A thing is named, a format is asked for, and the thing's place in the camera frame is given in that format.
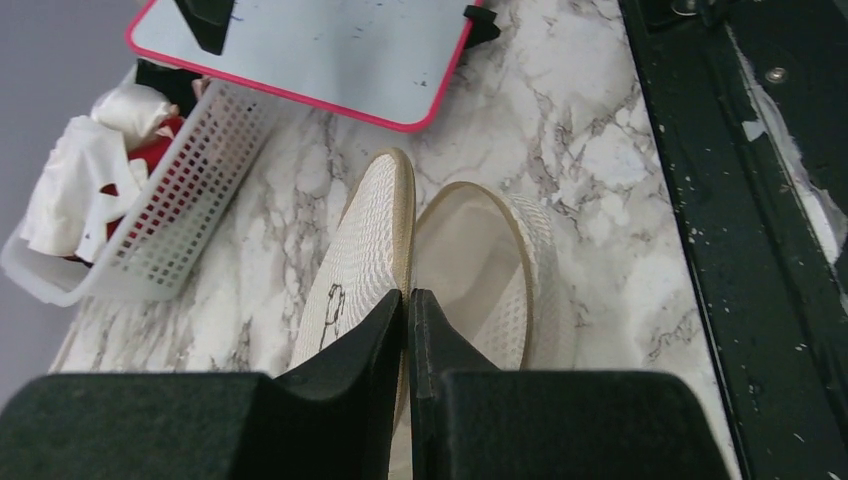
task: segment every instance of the black clip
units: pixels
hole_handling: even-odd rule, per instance
[[[214,55],[224,52],[235,0],[174,0],[197,44]]]
[[[465,49],[476,47],[481,43],[490,42],[501,36],[501,29],[495,25],[498,14],[483,7],[468,5],[462,14],[471,20],[471,32],[465,39]]]

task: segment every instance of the whiteboard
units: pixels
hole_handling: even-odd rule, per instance
[[[237,0],[222,55],[173,0],[127,30],[140,56],[399,131],[432,121],[482,0]]]

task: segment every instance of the red fabric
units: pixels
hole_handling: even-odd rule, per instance
[[[162,160],[162,157],[165,155],[165,152],[168,151],[168,148],[174,141],[173,138],[180,131],[180,128],[182,128],[184,122],[185,120],[182,117],[171,117],[166,119],[159,125],[159,129],[156,131],[156,139],[146,145],[143,145],[129,152],[127,158],[130,161],[139,158],[144,160],[144,163],[147,164],[148,174],[153,175],[153,171],[156,169],[157,166],[159,166],[159,161]],[[174,162],[173,165],[174,167],[179,166],[179,161]],[[115,189],[114,183],[110,183],[109,185],[106,185],[105,187],[101,188],[100,192],[105,193],[106,195],[118,195],[118,191]],[[147,220],[147,218],[149,217],[147,213],[142,213],[141,218]],[[123,218],[119,218],[113,222],[109,222],[106,225],[107,239],[112,238],[112,235],[115,233],[115,230],[117,230],[118,225],[121,223],[121,220],[123,220]],[[173,222],[174,218],[169,217],[168,221]],[[159,220],[157,219],[154,219],[151,223],[153,223],[154,226],[159,226],[160,224]],[[136,228],[141,229],[142,225],[140,223],[136,223]],[[136,233],[130,232],[130,238],[135,237]]]

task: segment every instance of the shoe insole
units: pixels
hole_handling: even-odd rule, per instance
[[[527,325],[523,266],[515,234],[491,199],[471,188],[443,199],[419,224],[415,269],[416,287],[433,291],[457,332],[499,368],[519,368]]]

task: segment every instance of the white cloth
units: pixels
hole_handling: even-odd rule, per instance
[[[106,224],[126,214],[146,178],[143,160],[128,162],[120,132],[72,118],[35,185],[21,238],[39,253],[94,262],[106,244]],[[118,196],[100,193],[109,184]]]
[[[149,140],[170,115],[171,102],[159,91],[136,84],[120,85],[94,102],[91,118],[124,135],[126,150]]]

